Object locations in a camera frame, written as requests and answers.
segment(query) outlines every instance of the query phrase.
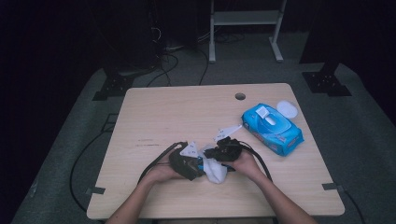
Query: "dark wall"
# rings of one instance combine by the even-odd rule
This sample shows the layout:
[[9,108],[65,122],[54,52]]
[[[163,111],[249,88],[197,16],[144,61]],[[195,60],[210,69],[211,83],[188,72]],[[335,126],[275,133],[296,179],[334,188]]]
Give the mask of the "dark wall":
[[0,2],[0,223],[13,218],[91,75],[155,63],[147,14],[139,0]]
[[396,2],[322,0],[302,63],[338,57],[396,124]]
[[2,1],[1,223],[9,222],[90,75],[96,35],[78,1]]

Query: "person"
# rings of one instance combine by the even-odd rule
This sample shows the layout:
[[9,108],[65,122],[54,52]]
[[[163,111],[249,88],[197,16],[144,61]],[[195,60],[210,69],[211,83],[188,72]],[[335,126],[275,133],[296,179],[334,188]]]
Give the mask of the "person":
[[[107,224],[136,223],[143,204],[154,185],[172,178],[183,178],[169,165],[168,155],[170,153],[164,156],[157,165],[148,171],[139,184],[137,184],[131,195],[107,220]],[[251,153],[243,150],[236,161],[224,162],[224,164],[232,166],[236,172],[245,175],[260,188],[280,223],[317,223],[304,209],[287,197],[267,178]]]

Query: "black cable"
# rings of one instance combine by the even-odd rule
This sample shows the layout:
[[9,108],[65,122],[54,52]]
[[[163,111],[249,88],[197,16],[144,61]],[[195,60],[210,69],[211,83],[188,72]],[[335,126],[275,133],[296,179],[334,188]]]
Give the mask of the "black cable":
[[244,34],[226,34],[226,33],[222,33],[220,35],[216,35],[216,43],[217,44],[223,44],[223,45],[229,45],[229,44],[233,44],[239,41],[242,41],[245,39],[245,35]]
[[98,135],[96,135],[78,154],[77,159],[75,160],[73,167],[72,167],[72,171],[70,172],[70,178],[69,178],[69,188],[70,188],[70,193],[72,194],[73,200],[76,202],[76,204],[78,205],[79,208],[81,208],[81,210],[83,210],[84,212],[87,212],[87,209],[82,206],[82,204],[78,201],[74,191],[73,191],[73,173],[74,170],[76,168],[76,165],[79,161],[79,159],[81,158],[81,156],[84,154],[84,152],[89,148],[89,146],[96,141],[96,139],[98,139],[100,136],[102,136],[103,133],[106,133],[107,131],[113,129],[114,126],[111,126],[109,128],[107,128],[104,132],[100,132]]
[[[78,205],[78,207],[82,210],[82,211],[84,211],[85,213],[87,212],[87,209],[79,202],[79,200],[77,199],[77,197],[76,197],[76,194],[74,193],[74,191],[73,191],[73,174],[74,174],[74,171],[75,171],[75,169],[76,169],[76,165],[77,165],[77,163],[78,163],[78,161],[79,161],[79,159],[81,158],[81,156],[84,154],[84,152],[90,147],[90,145],[94,142],[94,141],[96,141],[96,139],[98,139],[100,136],[102,136],[102,134],[104,134],[104,133],[112,133],[112,130],[114,129],[114,127],[115,127],[115,122],[111,122],[111,121],[109,121],[109,119],[110,119],[110,117],[111,116],[116,116],[116,115],[118,115],[118,114],[108,114],[107,115],[107,119],[106,119],[106,122],[104,123],[104,125],[102,126],[102,129],[101,129],[101,132],[99,133],[99,134],[97,134],[80,152],[79,152],[79,154],[78,154],[78,157],[76,158],[76,160],[75,160],[75,162],[74,162],[74,164],[73,164],[73,166],[72,166],[72,170],[71,170],[71,172],[70,172],[70,176],[69,176],[69,190],[70,190],[70,193],[71,193],[71,195],[72,195],[72,198],[73,198],[73,200],[75,201],[75,203]],[[114,124],[114,125],[111,125],[110,127],[108,127],[108,128],[105,128],[106,127],[106,125],[108,124],[108,123],[110,123],[110,124]]]
[[142,172],[142,174],[139,177],[139,180],[137,181],[137,183],[140,183],[140,181],[143,179],[143,177],[146,175],[146,173],[152,168],[154,167],[158,161],[160,161],[169,151],[171,151],[172,149],[174,149],[177,145],[187,145],[187,143],[182,143],[182,142],[178,142],[178,143],[174,143],[172,146],[170,146],[169,148],[167,148],[163,153],[161,153],[160,156],[157,157],[157,159],[155,159],[154,161],[152,161],[148,167],[146,167],[146,169]]
[[344,192],[344,193],[346,194],[346,196],[349,198],[349,200],[352,201],[353,205],[355,206],[356,210],[357,210],[358,213],[359,213],[359,217],[361,218],[361,223],[362,223],[362,224],[365,224],[366,221],[364,220],[363,213],[361,212],[361,209],[359,208],[358,204],[357,204],[357,203],[355,202],[355,200],[352,198],[352,195],[350,195],[349,192],[348,192],[346,189],[344,189],[343,186],[338,185],[338,184],[335,183],[335,182],[334,182],[334,184],[337,186],[338,192]]
[[178,58],[177,58],[175,55],[172,55],[172,54],[166,54],[166,55],[167,55],[167,56],[173,57],[173,58],[176,60],[176,63],[175,63],[170,69],[168,69],[168,70],[166,70],[166,71],[160,73],[158,76],[154,77],[154,78],[148,83],[148,85],[147,85],[146,87],[149,87],[149,85],[150,85],[153,81],[155,81],[155,79],[157,79],[158,77],[161,77],[161,76],[163,76],[163,75],[167,75],[168,72],[172,71],[172,70],[173,70],[174,68],[176,68],[176,66],[178,65]]
[[355,202],[355,200],[353,200],[352,196],[349,194],[347,190],[345,190],[345,194],[346,196],[349,197],[350,201],[352,201],[352,203],[355,205],[356,210],[358,210],[359,217],[361,218],[361,223],[365,224],[366,222],[364,221],[363,213],[361,212],[361,209],[358,207],[358,204]]
[[201,53],[203,53],[204,54],[204,56],[205,56],[205,59],[206,59],[206,67],[205,67],[205,71],[204,71],[204,73],[201,75],[201,79],[199,80],[199,83],[198,83],[198,85],[199,86],[201,86],[201,84],[202,84],[202,81],[204,80],[204,76],[205,76],[205,74],[206,74],[206,71],[207,71],[207,68],[209,67],[209,59],[207,58],[207,55],[204,53],[204,51],[203,50],[201,50],[201,49],[198,49],[199,51],[201,51]]
[[257,160],[259,160],[260,164],[262,165],[262,169],[264,169],[264,172],[265,172],[265,174],[267,175],[268,179],[271,180],[272,182],[274,182],[273,179],[272,179],[272,177],[271,177],[270,171],[268,170],[268,167],[267,167],[267,165],[265,164],[265,162],[264,162],[264,160],[262,159],[262,157],[260,156],[260,154],[257,153],[257,152],[253,149],[253,147],[251,147],[248,143],[242,142],[242,141],[239,141],[239,143],[244,144],[244,146],[242,146],[243,149],[245,149],[245,150],[247,150],[248,152],[250,152],[251,154],[253,154],[253,156],[255,156],[255,157],[257,158]]
[[172,86],[171,78],[169,77],[168,72],[166,72],[165,69],[163,69],[163,64],[162,64],[162,63],[161,63],[161,65],[160,65],[160,67],[161,67],[161,70],[162,70],[163,72],[165,72],[166,78],[168,79],[168,86]]

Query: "white tissue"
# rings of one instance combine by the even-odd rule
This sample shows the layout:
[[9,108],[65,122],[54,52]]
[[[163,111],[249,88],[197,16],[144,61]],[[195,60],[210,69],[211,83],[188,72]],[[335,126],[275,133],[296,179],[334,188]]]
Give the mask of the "white tissue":
[[204,171],[210,182],[215,184],[221,184],[224,182],[225,176],[227,175],[227,167],[222,166],[220,162],[214,159],[204,160]]

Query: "metal stand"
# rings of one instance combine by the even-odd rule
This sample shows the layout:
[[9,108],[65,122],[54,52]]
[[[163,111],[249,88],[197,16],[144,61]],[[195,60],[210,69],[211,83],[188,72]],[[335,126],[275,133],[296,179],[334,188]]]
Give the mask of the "metal stand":
[[276,61],[283,62],[283,57],[277,46],[280,25],[282,24],[283,15],[287,0],[283,0],[280,10],[267,11],[224,11],[216,12],[214,9],[214,0],[211,1],[210,16],[210,42],[209,42],[209,61],[216,61],[215,50],[215,26],[217,25],[275,25],[274,35],[269,37],[271,47],[276,57]]

